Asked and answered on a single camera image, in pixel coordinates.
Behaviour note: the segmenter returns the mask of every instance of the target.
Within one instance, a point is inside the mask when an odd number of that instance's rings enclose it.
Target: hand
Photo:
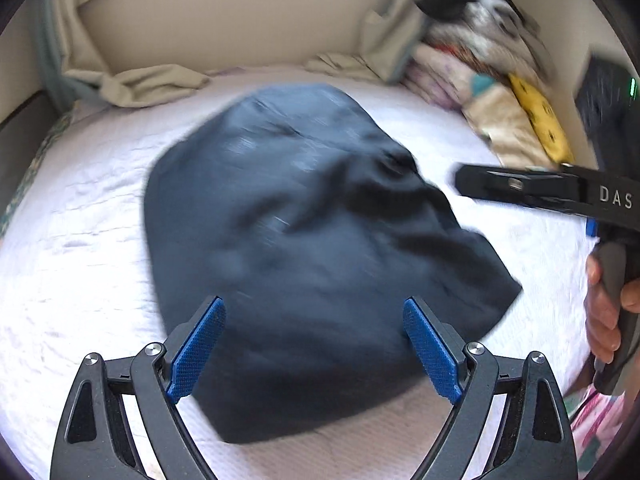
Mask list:
[[[589,288],[584,300],[587,314],[587,339],[591,352],[609,364],[620,347],[618,311],[602,284],[602,266],[592,254],[587,258]],[[629,312],[640,314],[640,279],[627,283],[620,293],[620,304]]]

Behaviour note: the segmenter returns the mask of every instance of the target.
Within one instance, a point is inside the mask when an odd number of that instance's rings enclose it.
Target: curtain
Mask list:
[[[371,11],[362,23],[356,55],[319,54],[306,63],[312,72],[357,79],[400,81],[412,48],[428,26],[415,0],[392,0],[383,16]]]
[[[39,0],[35,38],[40,73],[61,111],[76,99],[142,108],[186,97],[209,78],[168,64],[114,74],[78,15],[78,0]]]

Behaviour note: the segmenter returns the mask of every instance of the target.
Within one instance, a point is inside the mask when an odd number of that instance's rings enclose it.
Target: blue gripper pad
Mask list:
[[[437,393],[456,404],[462,397],[456,362],[415,301],[404,302],[402,321],[404,331]]]
[[[166,391],[174,404],[191,395],[209,354],[225,327],[225,319],[225,304],[217,298],[176,355],[171,368],[171,383]]]
[[[587,218],[586,233],[589,238],[598,237],[598,223],[593,218]]]

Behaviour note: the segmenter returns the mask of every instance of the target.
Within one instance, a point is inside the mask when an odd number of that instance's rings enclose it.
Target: dark blue cloth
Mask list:
[[[213,117],[158,161],[144,208],[167,331],[225,301],[194,396],[227,442],[312,430],[417,383],[406,298],[476,340],[520,293],[411,153],[331,86],[266,88]]]

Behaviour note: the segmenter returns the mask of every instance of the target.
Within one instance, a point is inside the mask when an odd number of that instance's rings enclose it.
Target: pillow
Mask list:
[[[574,154],[549,101],[532,85],[516,75],[509,74],[513,93],[520,106],[529,116],[529,121],[549,158],[561,164],[573,164]]]

